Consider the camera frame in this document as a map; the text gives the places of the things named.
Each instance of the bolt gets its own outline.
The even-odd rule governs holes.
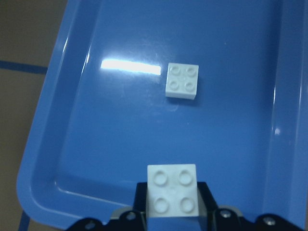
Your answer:
[[[270,225],[270,226],[273,226],[276,224],[276,221],[271,217],[265,217],[263,218],[263,221],[265,224]]]
[[[224,218],[229,218],[231,217],[231,212],[228,210],[221,210],[220,215]]]

